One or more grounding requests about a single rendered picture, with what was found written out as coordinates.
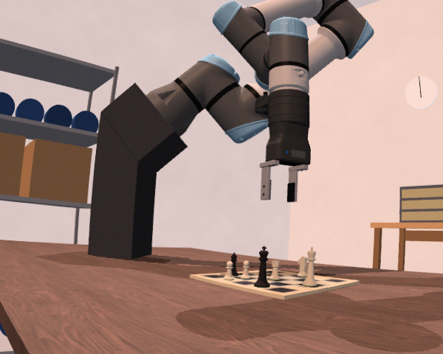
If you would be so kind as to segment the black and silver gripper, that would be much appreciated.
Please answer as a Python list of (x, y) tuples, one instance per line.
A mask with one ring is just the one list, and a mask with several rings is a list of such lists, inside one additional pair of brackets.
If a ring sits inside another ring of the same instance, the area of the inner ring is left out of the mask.
[(261, 168), (261, 200), (271, 197), (271, 167), (289, 167), (287, 202), (297, 202), (298, 171), (311, 164), (309, 133), (309, 73), (299, 66), (269, 71), (269, 95), (257, 98), (255, 113), (268, 115), (269, 140)]

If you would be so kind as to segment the cream and black chessboard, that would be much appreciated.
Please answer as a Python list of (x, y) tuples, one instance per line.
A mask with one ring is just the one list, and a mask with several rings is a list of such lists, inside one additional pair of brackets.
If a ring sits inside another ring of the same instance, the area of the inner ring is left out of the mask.
[(241, 279), (243, 271), (237, 272), (238, 276), (234, 280), (224, 280), (227, 273), (217, 274), (190, 274), (191, 279), (209, 282), (228, 288), (246, 291), (263, 296), (269, 296), (277, 299), (292, 299), (300, 296), (317, 294), (325, 291), (331, 291), (338, 288), (345, 288), (351, 285), (359, 284), (359, 280), (346, 280), (333, 277), (315, 276), (317, 286), (304, 286), (302, 282), (306, 277), (298, 277), (298, 273), (278, 271), (280, 280), (269, 280), (272, 275), (272, 269), (267, 270), (267, 281), (269, 288), (254, 287), (254, 283), (258, 279), (259, 271), (248, 271), (251, 279)]

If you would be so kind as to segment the white chess piece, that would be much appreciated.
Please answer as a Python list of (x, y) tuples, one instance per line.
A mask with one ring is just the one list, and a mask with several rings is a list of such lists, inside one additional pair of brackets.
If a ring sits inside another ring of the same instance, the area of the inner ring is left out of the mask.
[(307, 260), (309, 261), (309, 264), (308, 264), (306, 279), (302, 282), (302, 285), (304, 286), (317, 286), (317, 282), (315, 281), (314, 278), (314, 261), (316, 260), (315, 259), (316, 252), (312, 250), (313, 247), (311, 247), (311, 251), (307, 252), (308, 254)]
[(299, 269), (299, 273), (298, 273), (298, 277), (306, 277), (306, 270), (307, 270), (307, 257), (306, 256), (302, 256), (298, 263), (300, 263), (300, 269)]

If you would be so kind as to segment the white chess rook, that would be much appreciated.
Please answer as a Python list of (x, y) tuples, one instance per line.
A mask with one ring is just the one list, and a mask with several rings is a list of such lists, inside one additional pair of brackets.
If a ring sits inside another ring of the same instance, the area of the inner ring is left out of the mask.
[(281, 278), (278, 275), (278, 267), (280, 265), (280, 261), (272, 261), (272, 275), (269, 277), (269, 280), (280, 280)]

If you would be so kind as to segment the white pawn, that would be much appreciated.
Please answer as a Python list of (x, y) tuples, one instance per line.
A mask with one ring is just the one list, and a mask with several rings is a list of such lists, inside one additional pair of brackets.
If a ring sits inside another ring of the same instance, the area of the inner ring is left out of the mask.
[(248, 273), (248, 268), (249, 268), (249, 262), (248, 261), (244, 261), (244, 271), (243, 274), (240, 276), (241, 279), (251, 279), (249, 273)]
[(232, 262), (227, 262), (227, 274), (226, 274), (226, 276), (224, 277), (224, 280), (234, 280), (235, 278), (233, 277), (233, 275), (232, 275), (232, 267), (233, 266), (233, 263)]

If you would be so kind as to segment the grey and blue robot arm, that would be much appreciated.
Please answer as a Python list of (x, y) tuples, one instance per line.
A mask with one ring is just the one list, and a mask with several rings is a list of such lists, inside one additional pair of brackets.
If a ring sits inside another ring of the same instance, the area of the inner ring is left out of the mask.
[[(321, 26), (310, 42), (304, 17)], [(179, 136), (206, 109), (237, 144), (268, 128), (268, 115), (255, 113), (255, 101), (269, 95), (269, 70), (300, 66), (311, 79), (334, 59), (352, 59), (374, 35), (349, 0), (267, 0), (245, 8), (229, 1), (213, 24), (255, 70), (256, 84), (241, 87), (235, 69), (210, 54), (146, 96)]]

